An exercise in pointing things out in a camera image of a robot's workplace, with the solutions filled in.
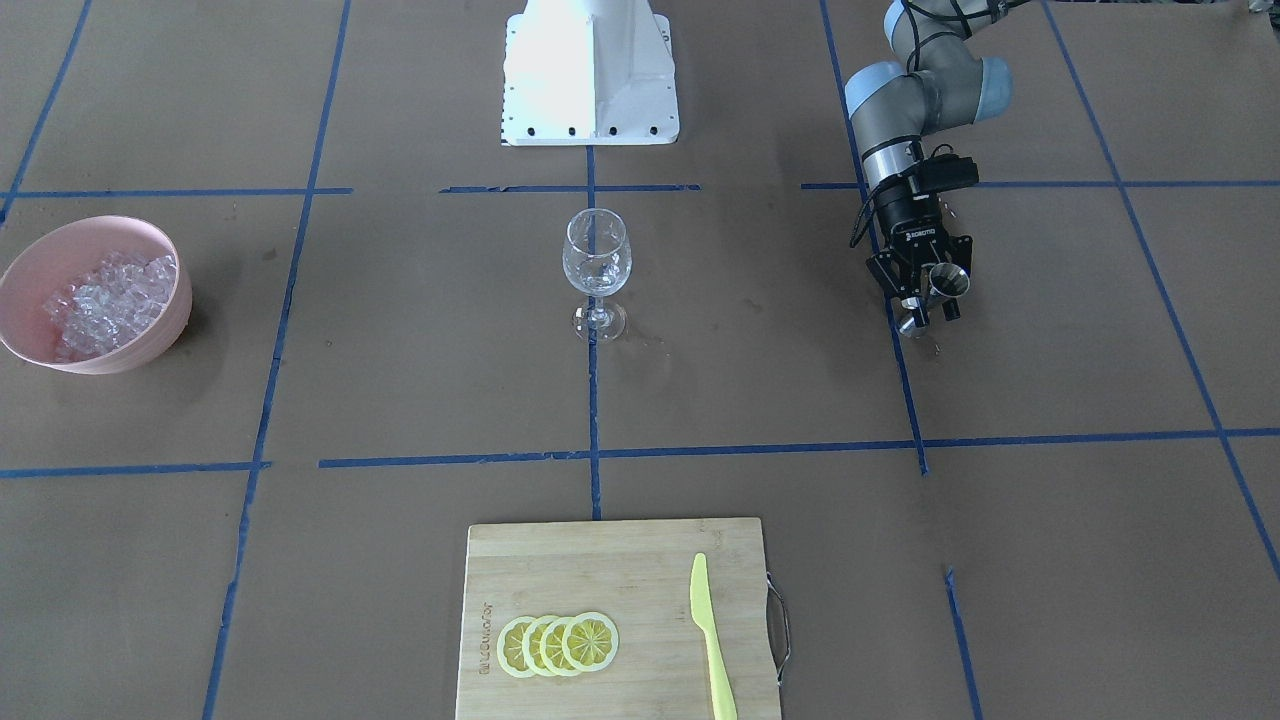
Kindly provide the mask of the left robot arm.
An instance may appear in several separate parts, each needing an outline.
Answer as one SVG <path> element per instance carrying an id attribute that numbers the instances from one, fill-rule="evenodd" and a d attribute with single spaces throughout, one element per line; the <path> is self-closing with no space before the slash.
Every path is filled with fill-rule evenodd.
<path id="1" fill-rule="evenodd" d="M 861 68 L 844 96 L 868 187 L 851 241 L 877 227 L 883 245 L 868 269 L 904 310 L 899 333 L 920 337 L 938 309 L 948 322 L 972 286 L 973 240 L 945 224 L 942 193 L 974 186 L 979 172 L 950 146 L 927 152 L 925 137 L 1005 113 L 1012 73 L 966 41 L 1002 20 L 1011 1 L 893 1 L 883 19 L 890 61 Z"/>

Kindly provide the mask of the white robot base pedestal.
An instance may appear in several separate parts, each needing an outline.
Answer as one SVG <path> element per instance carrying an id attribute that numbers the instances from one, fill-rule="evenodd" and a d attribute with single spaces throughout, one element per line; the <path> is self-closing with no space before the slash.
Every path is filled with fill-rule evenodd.
<path id="1" fill-rule="evenodd" d="M 648 1 L 529 1 L 504 32 L 500 142 L 649 146 L 681 133 L 669 19 Z"/>

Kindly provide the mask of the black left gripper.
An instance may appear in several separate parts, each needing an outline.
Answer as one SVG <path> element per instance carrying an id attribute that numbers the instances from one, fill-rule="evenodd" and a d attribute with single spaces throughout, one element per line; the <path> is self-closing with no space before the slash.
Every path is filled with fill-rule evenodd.
<path id="1" fill-rule="evenodd" d="M 913 177 L 914 172 L 897 173 L 876 187 L 873 211 L 884 246 L 867 261 L 883 295 L 899 300 L 902 309 L 899 331 L 928 329 L 928 299 L 915 293 L 928 265 L 955 263 L 969 275 L 972 270 L 972 237 L 955 236 L 946 229 L 940 193 L 915 195 Z M 961 296 L 934 293 L 945 322 L 961 316 Z"/>

